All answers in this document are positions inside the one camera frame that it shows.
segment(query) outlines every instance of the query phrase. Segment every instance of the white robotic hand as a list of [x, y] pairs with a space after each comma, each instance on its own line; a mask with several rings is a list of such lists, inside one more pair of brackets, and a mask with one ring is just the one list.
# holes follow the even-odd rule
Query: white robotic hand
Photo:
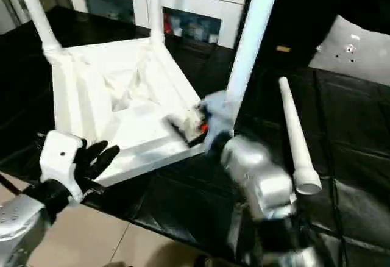
[[57, 131], [48, 133], [41, 158], [41, 183], [30, 186], [0, 206], [0, 267], [25, 266], [46, 231], [70, 202], [90, 191], [103, 192], [93, 182], [119, 153], [102, 141], [87, 142]]

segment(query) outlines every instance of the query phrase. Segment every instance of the black fabric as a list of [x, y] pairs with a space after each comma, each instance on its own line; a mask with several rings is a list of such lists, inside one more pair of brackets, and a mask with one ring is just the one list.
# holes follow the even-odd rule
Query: black fabric
[[[67, 9], [54, 9], [48, 17], [64, 46], [147, 35]], [[226, 86], [232, 50], [176, 37], [168, 37], [166, 45], [201, 96]], [[1, 36], [0, 49], [0, 170], [35, 183], [40, 176], [36, 133], [54, 128], [50, 66], [32, 23]], [[266, 144], [290, 173], [280, 76], [288, 76], [322, 181], [319, 194], [299, 196], [300, 217], [322, 238], [337, 266], [390, 266], [390, 88], [326, 71], [257, 63], [236, 129]], [[90, 194], [84, 203], [247, 266], [261, 261], [261, 233], [279, 235], [259, 231], [237, 187], [203, 155], [114, 185], [102, 196]]]

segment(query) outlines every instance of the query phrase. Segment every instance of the black table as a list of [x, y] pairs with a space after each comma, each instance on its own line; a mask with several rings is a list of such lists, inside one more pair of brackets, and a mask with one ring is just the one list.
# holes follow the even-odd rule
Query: black table
[[[48, 17], [63, 46], [147, 36], [144, 29], [67, 9], [53, 9]], [[226, 86], [232, 50], [175, 37], [166, 45], [201, 97]], [[40, 175], [36, 133], [54, 128], [51, 69], [32, 23], [1, 36], [0, 50], [0, 170], [35, 183]], [[237, 130], [260, 138], [288, 171], [280, 76], [289, 77], [323, 184], [318, 195], [300, 197], [302, 216], [338, 266], [390, 266], [390, 88], [258, 62]], [[244, 264], [255, 257], [258, 229], [237, 206], [242, 201], [223, 169], [199, 155], [114, 185], [103, 196], [91, 194], [84, 203]], [[228, 242], [236, 227], [238, 235]]]

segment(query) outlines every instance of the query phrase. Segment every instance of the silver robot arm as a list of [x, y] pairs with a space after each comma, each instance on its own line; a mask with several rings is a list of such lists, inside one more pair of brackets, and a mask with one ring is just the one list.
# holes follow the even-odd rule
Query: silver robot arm
[[25, 266], [51, 222], [44, 204], [21, 194], [0, 208], [0, 266]]

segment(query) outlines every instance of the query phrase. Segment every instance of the beige floor tile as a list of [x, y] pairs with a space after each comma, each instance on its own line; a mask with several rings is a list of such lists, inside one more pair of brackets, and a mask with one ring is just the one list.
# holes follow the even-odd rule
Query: beige floor tile
[[65, 209], [32, 254], [34, 267], [103, 267], [128, 223], [80, 205]]
[[201, 251], [130, 224], [112, 262], [133, 267], [190, 267]]
[[[28, 183], [22, 182], [19, 179], [16, 179], [16, 178], [14, 178], [12, 176], [9, 176], [8, 174], [4, 174], [4, 173], [1, 173], [1, 174], [7, 180], [9, 180], [11, 183], [13, 183], [17, 188], [19, 188], [19, 190], [23, 190], [23, 189], [25, 189], [29, 185]], [[9, 192], [9, 190], [4, 188], [0, 184], [0, 204], [3, 204], [5, 201], [8, 201], [8, 200], [12, 199], [13, 197], [15, 197], [15, 195], [12, 194], [11, 192]]]

